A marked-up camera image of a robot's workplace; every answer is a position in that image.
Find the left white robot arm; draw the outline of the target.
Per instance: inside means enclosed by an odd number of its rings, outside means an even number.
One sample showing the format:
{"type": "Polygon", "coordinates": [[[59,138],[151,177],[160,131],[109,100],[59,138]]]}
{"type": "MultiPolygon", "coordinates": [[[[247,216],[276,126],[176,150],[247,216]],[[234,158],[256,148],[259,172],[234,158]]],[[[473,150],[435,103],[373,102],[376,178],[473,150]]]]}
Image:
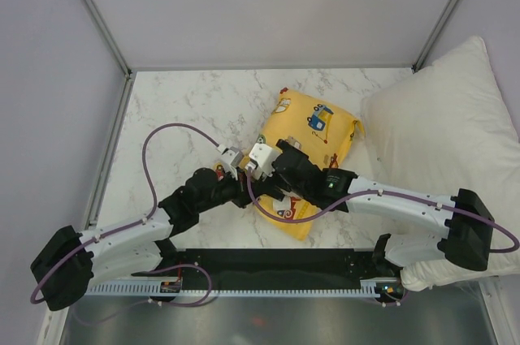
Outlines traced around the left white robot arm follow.
{"type": "Polygon", "coordinates": [[[170,196],[155,201],[145,216],[90,231],[58,229],[30,265],[37,281],[31,303],[59,311],[100,282],[154,270],[173,273],[178,257],[161,245],[196,226],[201,213],[228,202],[238,207],[250,203],[246,172],[218,176],[201,168],[170,196]]]}

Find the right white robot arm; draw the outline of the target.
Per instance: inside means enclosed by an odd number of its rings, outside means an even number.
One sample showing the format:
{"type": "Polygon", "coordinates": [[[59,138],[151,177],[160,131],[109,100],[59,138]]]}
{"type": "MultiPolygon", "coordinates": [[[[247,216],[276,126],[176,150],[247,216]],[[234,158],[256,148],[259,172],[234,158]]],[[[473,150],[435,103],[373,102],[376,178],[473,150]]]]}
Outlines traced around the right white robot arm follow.
{"type": "Polygon", "coordinates": [[[283,189],[324,213],[368,213],[405,222],[423,235],[382,236],[371,265],[387,276],[420,261],[445,259],[464,270],[488,267],[494,219],[479,195],[461,188],[455,196],[411,192],[364,178],[349,170],[321,169],[286,140],[276,143],[280,155],[273,174],[283,189]]]}

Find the yellow cartoon-print pillowcase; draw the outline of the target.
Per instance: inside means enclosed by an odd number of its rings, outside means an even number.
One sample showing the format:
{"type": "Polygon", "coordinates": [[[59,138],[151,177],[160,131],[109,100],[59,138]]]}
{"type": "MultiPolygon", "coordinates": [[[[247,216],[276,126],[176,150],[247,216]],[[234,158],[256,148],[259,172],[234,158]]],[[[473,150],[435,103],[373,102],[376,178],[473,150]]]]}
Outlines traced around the yellow cartoon-print pillowcase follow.
{"type": "MultiPolygon", "coordinates": [[[[283,88],[256,142],[274,148],[278,140],[286,140],[320,169],[338,168],[356,135],[365,135],[359,118],[328,101],[283,88]]],[[[264,194],[258,197],[258,202],[270,215],[287,220],[308,218],[319,211],[309,202],[292,196],[290,201],[286,198],[277,201],[264,194]]],[[[304,240],[312,227],[312,221],[290,224],[265,215],[264,218],[298,240],[304,240]]]]}

